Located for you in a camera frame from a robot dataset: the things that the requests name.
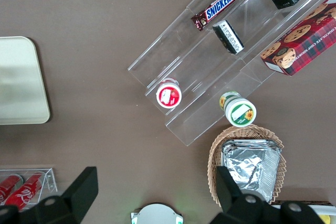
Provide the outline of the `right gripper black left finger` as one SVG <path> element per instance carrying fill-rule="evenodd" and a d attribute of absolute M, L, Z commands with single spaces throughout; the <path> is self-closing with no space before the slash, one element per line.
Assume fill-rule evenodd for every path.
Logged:
<path fill-rule="evenodd" d="M 81 223 L 98 195 L 95 166 L 86 167 L 60 196 L 50 196 L 19 214 L 20 223 Z"/>

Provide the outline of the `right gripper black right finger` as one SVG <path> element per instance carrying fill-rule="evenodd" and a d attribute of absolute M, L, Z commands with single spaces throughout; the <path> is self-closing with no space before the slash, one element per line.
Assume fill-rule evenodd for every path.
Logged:
<path fill-rule="evenodd" d="M 212 223 L 280 223 L 280 210 L 243 194 L 225 166 L 216 167 L 216 193 L 222 212 Z"/>

